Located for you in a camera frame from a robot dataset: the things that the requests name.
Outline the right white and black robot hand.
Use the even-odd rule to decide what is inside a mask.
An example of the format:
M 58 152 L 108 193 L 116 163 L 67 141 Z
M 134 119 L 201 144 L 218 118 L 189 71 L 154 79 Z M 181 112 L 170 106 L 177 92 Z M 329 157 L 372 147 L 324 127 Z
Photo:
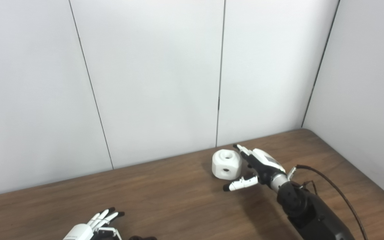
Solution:
M 265 151 L 261 149 L 249 150 L 239 144 L 234 144 L 233 147 L 238 150 L 240 156 L 247 161 L 247 166 L 254 170 L 255 173 L 225 184 L 223 186 L 224 192 L 263 184 L 267 185 L 275 193 L 278 193 L 280 187 L 289 181 L 285 169 Z

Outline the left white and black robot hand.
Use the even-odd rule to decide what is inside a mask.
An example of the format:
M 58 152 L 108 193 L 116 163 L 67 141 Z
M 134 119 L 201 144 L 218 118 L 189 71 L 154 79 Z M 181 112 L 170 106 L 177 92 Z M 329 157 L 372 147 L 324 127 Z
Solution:
M 87 223 L 75 225 L 64 240 L 121 240 L 119 231 L 111 227 L 110 224 L 119 217 L 123 217 L 125 212 L 116 211 L 114 207 L 105 209 L 95 214 Z

